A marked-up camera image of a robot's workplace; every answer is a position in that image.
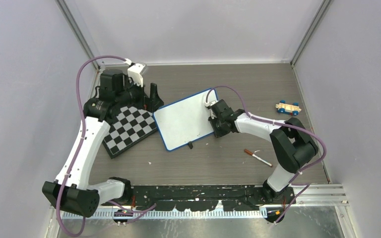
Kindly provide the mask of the black white chessboard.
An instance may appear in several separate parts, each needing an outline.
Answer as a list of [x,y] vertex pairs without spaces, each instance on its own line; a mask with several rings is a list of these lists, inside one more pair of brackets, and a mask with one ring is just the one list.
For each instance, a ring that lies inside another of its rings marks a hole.
[[135,107],[123,107],[103,139],[111,159],[158,131],[152,113]]

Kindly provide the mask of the white whiteboard marker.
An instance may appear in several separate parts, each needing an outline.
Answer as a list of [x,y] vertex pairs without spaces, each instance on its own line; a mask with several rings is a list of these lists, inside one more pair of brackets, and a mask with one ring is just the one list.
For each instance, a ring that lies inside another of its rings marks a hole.
[[244,152],[245,152],[246,154],[248,154],[248,155],[250,155],[250,156],[256,158],[256,159],[259,160],[260,162],[266,164],[267,166],[273,168],[273,164],[271,164],[271,163],[267,162],[266,160],[260,158],[259,156],[257,156],[255,153],[249,151],[248,149],[244,149]]

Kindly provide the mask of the blue framed whiteboard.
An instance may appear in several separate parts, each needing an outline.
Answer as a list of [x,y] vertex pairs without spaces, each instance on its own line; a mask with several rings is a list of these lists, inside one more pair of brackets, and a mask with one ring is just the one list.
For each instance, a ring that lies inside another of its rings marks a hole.
[[208,88],[162,106],[153,113],[167,151],[174,151],[213,134],[213,128],[208,121],[211,112],[206,107],[205,100],[217,101],[216,91]]

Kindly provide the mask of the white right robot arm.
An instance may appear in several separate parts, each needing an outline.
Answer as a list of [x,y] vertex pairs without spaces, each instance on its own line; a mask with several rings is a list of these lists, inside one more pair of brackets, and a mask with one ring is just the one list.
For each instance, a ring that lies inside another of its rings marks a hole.
[[224,100],[206,102],[208,121],[214,136],[246,133],[271,142],[278,165],[263,183],[261,193],[269,203],[277,203],[291,179],[318,153],[318,146],[297,118],[272,120],[257,117],[243,109],[234,111]]

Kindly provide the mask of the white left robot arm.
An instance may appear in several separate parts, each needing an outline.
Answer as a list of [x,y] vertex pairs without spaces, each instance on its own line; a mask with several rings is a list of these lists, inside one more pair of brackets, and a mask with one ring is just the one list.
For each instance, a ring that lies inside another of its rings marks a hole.
[[90,184],[92,166],[122,108],[153,113],[163,105],[156,83],[145,92],[141,73],[104,70],[94,97],[80,103],[80,129],[66,163],[54,181],[44,182],[42,193],[50,204],[58,211],[86,218],[109,201],[129,204],[133,197],[131,182],[110,177],[106,182]]

